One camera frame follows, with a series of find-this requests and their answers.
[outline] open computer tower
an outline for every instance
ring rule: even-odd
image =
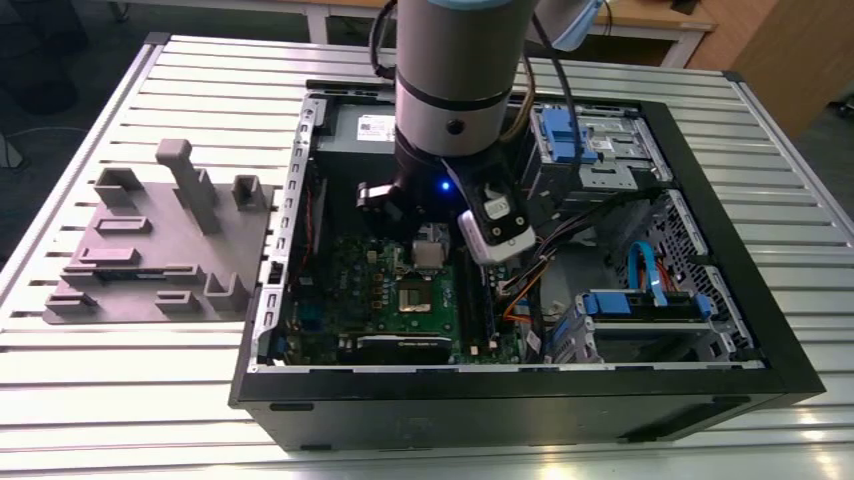
[[[582,163],[548,96],[506,146],[538,241],[586,219],[514,297],[452,221],[371,235],[394,91],[310,85],[230,399],[283,448],[665,441],[823,391],[666,105],[577,102]]]

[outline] green circuit board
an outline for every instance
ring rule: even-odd
[[[344,236],[335,240],[318,268],[322,295],[296,308],[292,359],[338,365],[348,336],[422,335],[452,342],[450,363],[515,363],[518,342],[496,338],[495,348],[472,354],[462,344],[455,267],[416,269],[403,247],[387,240]]]

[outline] wire bundle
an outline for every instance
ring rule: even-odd
[[[665,267],[665,262],[661,258],[655,259],[655,268],[658,269],[658,276],[662,277],[662,281],[665,283],[665,291],[678,292],[679,287],[677,287],[677,283],[673,281],[673,278],[670,277],[670,273],[667,272],[667,267]]]
[[[611,4],[609,0],[605,0],[605,9],[607,13],[606,24],[605,24],[605,36],[611,36],[611,31],[614,30],[614,12],[611,11]]]
[[[534,80],[534,67],[531,66],[531,59],[527,55],[522,55],[522,66],[524,68],[524,78],[528,83],[528,91],[524,94],[524,100],[522,100],[522,107],[519,107],[519,113],[516,114],[516,118],[512,121],[512,125],[507,129],[502,136],[499,137],[499,141],[503,143],[510,142],[522,130],[524,130],[524,126],[528,123],[528,118],[531,116],[531,109],[534,108],[534,98],[536,97],[536,80]]]
[[[548,58],[551,60],[551,64],[555,67],[555,73],[558,74],[558,83],[561,83],[561,90],[563,91],[563,97],[566,100],[566,108],[570,112],[570,127],[573,130],[573,142],[575,143],[575,163],[578,163],[582,158],[583,149],[582,132],[578,125],[578,113],[575,112],[575,101],[573,100],[573,89],[570,88],[570,81],[566,78],[566,72],[563,71],[563,66],[561,65],[558,51],[551,46],[548,34],[546,34],[546,29],[543,28],[543,24],[540,23],[536,14],[534,14],[534,16],[531,17],[531,23],[534,25],[534,30],[536,31],[539,41],[548,51]]]
[[[514,289],[519,288],[519,285],[524,285],[520,287],[518,293],[515,293],[514,299],[504,309],[504,313],[502,314],[502,318],[504,320],[524,320],[523,317],[512,315],[512,309],[522,298],[524,298],[524,295],[534,287],[534,284],[539,282],[561,245],[566,244],[575,235],[593,227],[615,208],[638,200],[651,200],[658,197],[661,192],[661,188],[653,187],[645,190],[638,190],[637,192],[614,194],[591,209],[579,213],[558,225],[558,228],[555,228],[551,235],[548,235],[539,243],[528,265],[502,287],[503,292],[508,293],[512,292]]]
[[[371,33],[368,35],[368,52],[371,55],[371,67],[374,68],[374,74],[387,80],[395,79],[395,67],[387,67],[379,63],[379,47],[386,38],[386,24],[388,23],[388,16],[392,10],[398,6],[398,0],[388,0],[371,24]]]

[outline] sticker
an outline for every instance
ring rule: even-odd
[[[593,128],[597,133],[626,131],[622,123],[619,122],[586,122],[585,125]]]
[[[531,315],[531,309],[528,308],[527,305],[516,304],[512,307],[512,314],[514,315],[524,315],[527,317],[528,315]]]
[[[539,337],[534,333],[534,330],[528,330],[528,336],[524,338],[524,340],[528,342],[528,345],[531,345],[531,348],[534,349],[534,351],[539,353],[540,341],[539,341]]]
[[[614,145],[609,140],[590,140],[590,146],[594,148],[594,150],[614,151]]]
[[[492,220],[498,220],[510,213],[510,203],[507,202],[507,197],[502,196],[495,200],[484,202],[483,209],[486,210],[487,216]]]
[[[362,142],[394,142],[394,115],[362,115],[359,117],[359,130],[356,131],[356,140]]]

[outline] slotted aluminum surface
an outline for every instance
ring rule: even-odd
[[[535,61],[534,69],[543,93],[559,93],[550,65]],[[276,185],[306,80],[375,81],[363,48],[175,36],[143,48],[0,275],[0,474],[854,478],[850,220],[750,91],[718,73],[585,63],[567,63],[567,72],[577,95],[670,105],[826,394],[671,445],[286,453],[226,405],[239,323],[47,325],[43,303],[95,210],[89,184],[104,167],[168,179],[155,145],[180,137],[214,181],[240,173]],[[516,83],[522,90],[522,75]]]

